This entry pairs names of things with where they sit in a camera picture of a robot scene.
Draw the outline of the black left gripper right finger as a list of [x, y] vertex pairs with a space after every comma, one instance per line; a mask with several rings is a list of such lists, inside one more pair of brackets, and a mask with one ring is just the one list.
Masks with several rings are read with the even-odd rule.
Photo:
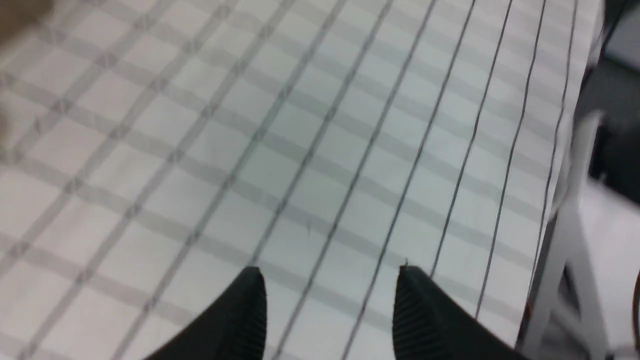
[[398, 269], [391, 326], [397, 360], [525, 360], [415, 265]]

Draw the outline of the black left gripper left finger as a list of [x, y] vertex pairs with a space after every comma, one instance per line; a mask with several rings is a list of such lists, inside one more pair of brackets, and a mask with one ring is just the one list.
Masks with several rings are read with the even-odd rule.
[[149, 360], [262, 360], [266, 350], [267, 293], [256, 266], [246, 266], [194, 321]]

